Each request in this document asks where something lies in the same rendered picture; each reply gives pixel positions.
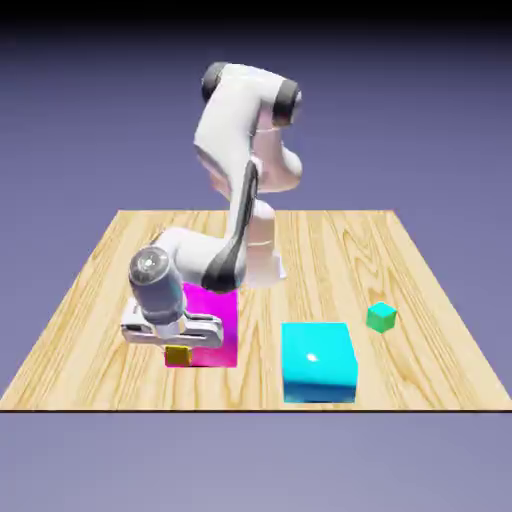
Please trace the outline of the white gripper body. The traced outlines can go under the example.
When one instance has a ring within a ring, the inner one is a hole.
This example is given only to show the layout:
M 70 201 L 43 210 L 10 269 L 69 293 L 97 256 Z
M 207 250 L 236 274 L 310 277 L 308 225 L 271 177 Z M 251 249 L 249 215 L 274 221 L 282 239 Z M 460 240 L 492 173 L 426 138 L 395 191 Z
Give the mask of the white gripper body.
M 189 348 L 219 348 L 223 343 L 222 321 L 213 315 L 184 314 L 169 325 L 153 325 L 143 316 L 136 299 L 128 299 L 120 322 L 121 333 L 129 343 Z

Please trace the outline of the small yellow cube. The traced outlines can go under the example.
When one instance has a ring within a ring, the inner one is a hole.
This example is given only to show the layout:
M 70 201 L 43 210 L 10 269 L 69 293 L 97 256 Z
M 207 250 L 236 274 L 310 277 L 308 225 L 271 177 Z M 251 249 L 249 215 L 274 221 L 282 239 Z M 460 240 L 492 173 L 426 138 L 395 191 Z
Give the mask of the small yellow cube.
M 192 351 L 187 346 L 166 346 L 164 356 L 167 367 L 188 367 L 192 362 Z

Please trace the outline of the small green cube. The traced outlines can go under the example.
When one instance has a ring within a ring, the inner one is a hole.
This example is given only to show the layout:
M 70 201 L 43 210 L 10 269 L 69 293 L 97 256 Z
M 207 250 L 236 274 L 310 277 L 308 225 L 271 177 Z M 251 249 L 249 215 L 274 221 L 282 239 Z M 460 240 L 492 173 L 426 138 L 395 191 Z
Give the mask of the small green cube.
M 395 325 L 397 310 L 385 302 L 377 302 L 370 306 L 367 311 L 366 325 L 379 332 L 384 333 Z

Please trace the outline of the large cyan box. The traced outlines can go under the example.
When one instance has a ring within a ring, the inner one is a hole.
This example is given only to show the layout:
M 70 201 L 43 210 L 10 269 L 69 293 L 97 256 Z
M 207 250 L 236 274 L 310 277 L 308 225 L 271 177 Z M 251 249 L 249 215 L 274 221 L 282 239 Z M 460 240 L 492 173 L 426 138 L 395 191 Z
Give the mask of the large cyan box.
M 281 367 L 287 403 L 355 401 L 358 362 L 344 323 L 283 323 Z

